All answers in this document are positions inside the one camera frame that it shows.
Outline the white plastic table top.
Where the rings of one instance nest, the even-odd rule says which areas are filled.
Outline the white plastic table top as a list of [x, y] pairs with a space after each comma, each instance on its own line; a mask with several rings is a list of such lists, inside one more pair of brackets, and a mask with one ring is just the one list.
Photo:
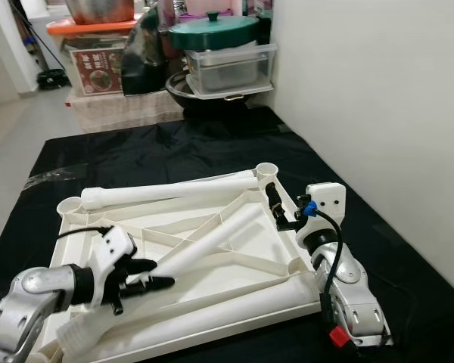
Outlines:
[[[64, 198], [57, 206], [61, 216], [60, 232], [64, 233], [64, 238], [54, 247], [51, 266], [85, 264], [92, 243], [101, 241], [99, 235], [92, 231], [93, 227], [123, 228], [137, 246], [138, 259], [157, 262], [159, 257], [171, 251], [176, 240], [199, 238], [211, 229], [207, 227], [208, 221], [216, 219], [222, 211], [230, 214], [245, 204], [261, 205], [265, 210], [266, 224], [279, 237], [272, 251], [257, 247], [253, 251], [245, 248], [232, 251], [228, 244], [221, 245], [188, 270], [176, 275], [174, 287], [145, 295], [143, 303], [136, 310], [126, 309], [112, 321], [110, 329], [101, 335], [97, 343], [108, 334], [130, 333], [142, 325], [165, 321], [247, 293], [255, 293], [295, 276], [302, 276], [314, 283], [314, 270], [306, 263], [309, 256], [297, 248], [293, 232], [276, 231], [275, 218], [269, 211], [265, 187], [272, 182], [278, 187], [283, 207], [292, 209], [294, 206], [292, 198], [278, 180], [278, 172], [278, 166], [272, 163], [259, 163], [254, 169], [217, 177], [252, 175], [259, 179], [257, 189], [194, 194], [145, 203], [110, 205], [101, 209], [85, 209], [79, 196]], [[61, 363], [62, 357], [67, 354], [62, 352], [58, 341], [58, 329], [85, 312], [84, 307], [75, 306], [51, 315], [41, 329], [26, 363]]]

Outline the black table cloth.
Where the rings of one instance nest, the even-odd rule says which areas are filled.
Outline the black table cloth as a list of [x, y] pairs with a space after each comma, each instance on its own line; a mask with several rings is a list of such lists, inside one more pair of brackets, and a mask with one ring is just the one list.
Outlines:
[[[117, 188], [183, 182], [275, 163], [286, 190], [341, 177], [309, 143], [266, 107], [224, 119], [188, 119], [45, 141], [27, 162], [30, 176], [86, 165], [86, 178], [54, 181], [23, 191], [0, 222], [0, 298], [20, 271], [47, 265], [61, 219], [55, 205], [86, 187]], [[148, 363], [454, 363], [454, 288], [373, 209], [348, 191], [346, 244], [366, 269], [387, 309], [399, 345], [353, 358], [335, 349], [316, 315], [289, 319]]]

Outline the clear tape strip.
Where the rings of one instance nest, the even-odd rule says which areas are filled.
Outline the clear tape strip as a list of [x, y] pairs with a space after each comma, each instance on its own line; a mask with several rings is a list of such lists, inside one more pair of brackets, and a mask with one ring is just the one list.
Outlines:
[[86, 178], [86, 165], [58, 167], [50, 172], [41, 172], [30, 176], [23, 185], [23, 191], [48, 182], [62, 182]]

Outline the clear plastic container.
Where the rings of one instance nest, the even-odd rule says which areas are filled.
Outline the clear plastic container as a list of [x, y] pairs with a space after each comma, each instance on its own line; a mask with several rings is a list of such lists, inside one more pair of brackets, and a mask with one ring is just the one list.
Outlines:
[[186, 51], [188, 86], [199, 99], [227, 99], [273, 90], [275, 44], [247, 44], [221, 51]]

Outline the black wok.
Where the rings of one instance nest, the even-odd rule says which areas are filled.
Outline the black wok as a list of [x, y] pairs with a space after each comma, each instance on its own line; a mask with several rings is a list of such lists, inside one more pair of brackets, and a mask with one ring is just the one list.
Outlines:
[[199, 99], [188, 85], [188, 72], [171, 75], [165, 84], [166, 91], [183, 108], [185, 118], [202, 116], [223, 116], [247, 109], [250, 95], [233, 95], [225, 99]]

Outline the beige patterned cloth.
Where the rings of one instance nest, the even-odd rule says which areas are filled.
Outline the beige patterned cloth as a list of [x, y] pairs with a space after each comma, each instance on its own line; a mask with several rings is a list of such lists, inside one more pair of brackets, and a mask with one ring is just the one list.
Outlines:
[[183, 108], [165, 91], [134, 96], [117, 93], [88, 97], [71, 91], [65, 99], [65, 106], [76, 114], [79, 127], [86, 134], [183, 119]]

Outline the green pot with lid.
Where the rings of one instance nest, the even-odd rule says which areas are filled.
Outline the green pot with lid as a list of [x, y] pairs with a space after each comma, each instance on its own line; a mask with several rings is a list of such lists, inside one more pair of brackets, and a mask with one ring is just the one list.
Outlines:
[[255, 42], [258, 18], [247, 15], [219, 15], [210, 11], [203, 20], [190, 20], [169, 29], [169, 40], [182, 51], [220, 51]]

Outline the black plastic bag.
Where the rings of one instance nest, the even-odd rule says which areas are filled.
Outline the black plastic bag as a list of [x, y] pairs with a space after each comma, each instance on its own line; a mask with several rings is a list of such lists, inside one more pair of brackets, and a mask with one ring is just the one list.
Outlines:
[[160, 11], [154, 5], [131, 28], [121, 55], [121, 88], [126, 97], [165, 89], [167, 59], [159, 31]]

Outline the red printed food box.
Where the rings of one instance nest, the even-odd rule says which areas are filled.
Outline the red printed food box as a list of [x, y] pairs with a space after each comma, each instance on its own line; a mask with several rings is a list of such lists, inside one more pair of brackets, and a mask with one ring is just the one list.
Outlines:
[[123, 49], [96, 48], [68, 53], [72, 68], [69, 79], [81, 97], [123, 93]]

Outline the clear storage box orange lid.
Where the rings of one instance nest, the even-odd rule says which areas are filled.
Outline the clear storage box orange lid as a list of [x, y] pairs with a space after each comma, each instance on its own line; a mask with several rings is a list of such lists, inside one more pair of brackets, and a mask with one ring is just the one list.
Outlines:
[[67, 73], [68, 82], [72, 86], [69, 77], [72, 61], [67, 59], [68, 53], [86, 51], [86, 49], [115, 48], [115, 46], [124, 49], [129, 32], [135, 23], [136, 20], [77, 25], [72, 18], [67, 18], [48, 23], [45, 30], [53, 39], [53, 53], [64, 66], [64, 72]]

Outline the steel cooking pot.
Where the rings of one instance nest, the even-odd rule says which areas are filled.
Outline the steel cooking pot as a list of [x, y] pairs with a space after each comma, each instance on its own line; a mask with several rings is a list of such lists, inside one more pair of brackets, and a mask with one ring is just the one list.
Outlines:
[[77, 25], [95, 25], [134, 20], [134, 0], [64, 0]]

